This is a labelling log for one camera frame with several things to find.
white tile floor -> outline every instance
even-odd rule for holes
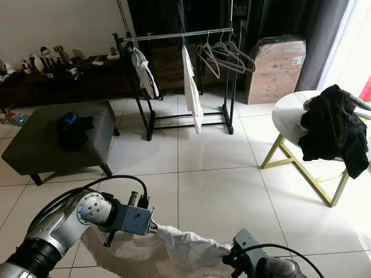
[[[158,115],[185,113],[184,96],[169,93],[153,101]],[[325,277],[371,277],[371,171],[349,180],[334,208],[326,207],[291,166],[261,170],[277,131],[271,120],[273,105],[245,105],[238,96],[233,136],[225,127],[209,126],[196,135],[193,128],[155,131],[144,141],[144,128],[132,99],[111,101],[121,136],[114,137],[108,164],[115,174],[139,175],[155,206],[154,218],[163,224],[231,243],[241,229],[249,229],[262,243],[289,246],[313,260]],[[222,101],[221,93],[201,97],[207,112]],[[20,111],[30,114],[35,108]],[[0,153],[19,128],[0,125]],[[294,145],[290,149],[301,156]],[[282,158],[278,153],[274,159]],[[342,170],[339,162],[306,162],[315,175]],[[35,186],[0,159],[0,262],[22,241],[37,211],[55,196],[102,176],[98,167],[69,173],[47,173],[47,184]],[[333,193],[336,181],[324,187]],[[99,189],[124,202],[137,186],[132,181],[108,181]],[[271,255],[288,255],[268,250]],[[303,260],[307,277],[316,277]],[[117,277],[96,267],[77,243],[51,273],[53,278]]]

dark curtain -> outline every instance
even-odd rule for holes
[[[250,0],[247,45],[282,34],[306,39],[307,56],[296,91],[313,90],[330,53],[348,0]]]
[[[138,36],[230,27],[231,0],[128,0]]]

cardboard box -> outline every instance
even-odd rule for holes
[[[247,103],[275,103],[295,90],[305,59],[305,40],[291,35],[263,38],[250,56],[256,70],[246,78]]]

white shirt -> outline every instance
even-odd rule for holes
[[[147,94],[151,98],[156,98],[159,96],[157,85],[155,83],[155,80],[153,78],[153,75],[148,68],[148,61],[146,60],[146,57],[143,55],[143,53],[137,49],[132,49],[132,63],[135,68],[135,71],[137,72],[137,75],[139,77],[139,86],[142,89],[146,89]]]
[[[188,111],[192,111],[193,120],[195,123],[196,133],[201,133],[201,125],[203,121],[203,112],[199,103],[198,90],[196,83],[193,80],[193,66],[187,48],[183,45],[183,70],[184,70],[184,94],[187,102]]]
[[[221,259],[231,247],[192,232],[158,225],[156,235],[136,236],[117,232],[110,248],[106,234],[91,226],[82,242],[97,266],[123,278],[229,278],[234,269]]]

sticker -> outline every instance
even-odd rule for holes
[[[296,56],[292,59],[293,65],[302,65],[304,62],[305,56]]]

